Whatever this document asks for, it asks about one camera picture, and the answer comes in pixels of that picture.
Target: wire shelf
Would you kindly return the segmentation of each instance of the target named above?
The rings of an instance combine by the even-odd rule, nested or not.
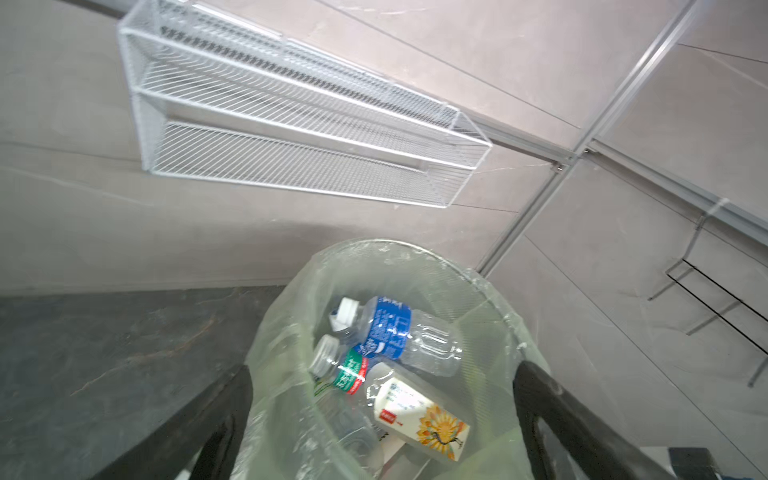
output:
[[[204,5],[142,0],[119,39],[143,165],[156,174],[447,207],[491,148],[445,102]],[[174,135],[186,153],[169,164]],[[269,142],[280,174],[264,176],[256,144]],[[253,175],[225,168],[236,161]]]
[[[155,174],[445,207],[471,171],[417,170],[259,135],[169,122]]]

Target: red and green label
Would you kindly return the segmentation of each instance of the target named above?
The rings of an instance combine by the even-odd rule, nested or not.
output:
[[[333,380],[333,385],[352,395],[366,380],[368,359],[352,349],[346,354],[339,370],[339,375],[336,380]]]

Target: yellow flower print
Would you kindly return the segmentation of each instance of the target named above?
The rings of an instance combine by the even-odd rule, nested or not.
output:
[[[434,405],[427,409],[420,423],[419,441],[447,455],[451,460],[456,460],[451,444],[455,442],[459,448],[462,447],[462,441],[456,436],[464,429],[464,422],[460,422],[450,413]]]

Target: plastic bottle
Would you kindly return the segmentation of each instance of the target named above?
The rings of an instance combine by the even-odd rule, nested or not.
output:
[[[338,349],[338,339],[324,336],[320,339],[318,347],[327,351],[328,348],[332,349],[334,344]],[[384,465],[384,451],[379,442],[380,435],[373,428],[362,406],[345,398],[347,396],[339,389],[322,379],[315,384],[314,395],[315,405],[326,417],[334,435],[339,438],[339,445],[357,460],[366,473],[373,478],[378,477]]]
[[[391,435],[444,462],[457,462],[469,435],[468,416],[418,376],[383,360],[369,370],[356,349],[329,335],[320,339],[310,372],[354,395],[371,420]]]
[[[385,296],[374,296],[364,306],[344,297],[330,321],[335,332],[349,330],[368,358],[381,355],[437,376],[454,376],[462,361],[455,326]]]

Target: trash can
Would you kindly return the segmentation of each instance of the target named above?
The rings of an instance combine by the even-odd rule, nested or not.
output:
[[[397,240],[351,240],[316,254],[267,311],[246,364],[253,404],[233,477],[370,478],[338,446],[313,402],[307,368],[343,296],[388,296],[454,323],[459,374],[422,378],[468,413],[472,434],[456,465],[430,462],[420,478],[531,478],[512,383],[523,360],[548,367],[520,316],[476,272]]]

